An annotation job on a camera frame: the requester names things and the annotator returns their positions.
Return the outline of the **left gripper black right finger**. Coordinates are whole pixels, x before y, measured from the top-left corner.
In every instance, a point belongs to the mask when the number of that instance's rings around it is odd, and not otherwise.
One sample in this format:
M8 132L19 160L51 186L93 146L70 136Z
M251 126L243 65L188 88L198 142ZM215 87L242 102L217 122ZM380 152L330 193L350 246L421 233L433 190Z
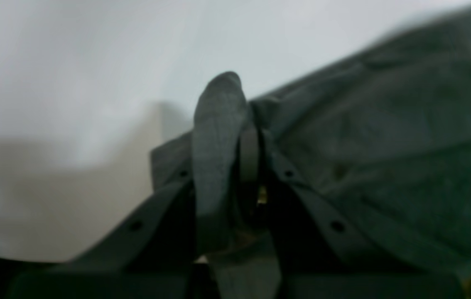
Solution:
M256 127L238 142L238 203L252 228L270 232L278 299L463 299L458 279L409 265L369 240Z

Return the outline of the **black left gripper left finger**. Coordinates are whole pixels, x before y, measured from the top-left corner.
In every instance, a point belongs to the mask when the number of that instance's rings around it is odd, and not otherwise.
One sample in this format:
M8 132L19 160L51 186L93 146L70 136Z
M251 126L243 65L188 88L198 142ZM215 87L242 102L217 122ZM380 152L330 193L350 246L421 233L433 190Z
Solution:
M10 299L190 299L195 257L195 202L190 166L104 240L69 263L22 274Z

